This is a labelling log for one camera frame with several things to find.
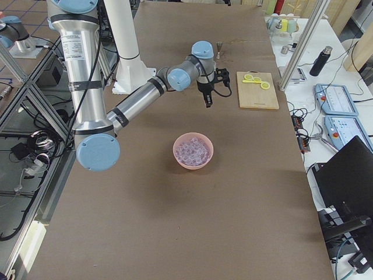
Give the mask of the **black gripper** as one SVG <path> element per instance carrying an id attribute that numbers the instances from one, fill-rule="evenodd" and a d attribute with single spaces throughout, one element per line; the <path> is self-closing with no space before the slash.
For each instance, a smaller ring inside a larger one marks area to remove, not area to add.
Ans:
<path id="1" fill-rule="evenodd" d="M 201 83 L 197 82 L 198 91 L 203 94 L 203 99 L 205 101 L 206 108 L 210 108 L 213 104 L 212 91 L 214 90 L 213 83 Z"/>

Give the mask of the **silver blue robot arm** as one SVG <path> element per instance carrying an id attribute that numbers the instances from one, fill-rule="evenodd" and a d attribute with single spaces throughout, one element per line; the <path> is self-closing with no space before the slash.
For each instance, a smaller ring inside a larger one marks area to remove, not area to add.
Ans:
<path id="1" fill-rule="evenodd" d="M 116 164 L 120 145 L 116 134 L 169 89 L 182 91 L 196 82 L 207 106 L 215 75 L 213 46 L 198 41 L 179 65 L 159 71 L 140 58 L 128 1 L 105 1 L 117 47 L 117 91 L 126 99 L 111 111 L 104 105 L 102 67 L 98 64 L 101 37 L 98 1 L 48 1 L 50 25 L 59 32 L 75 108 L 71 135 L 76 157 L 87 170 L 100 172 Z"/>

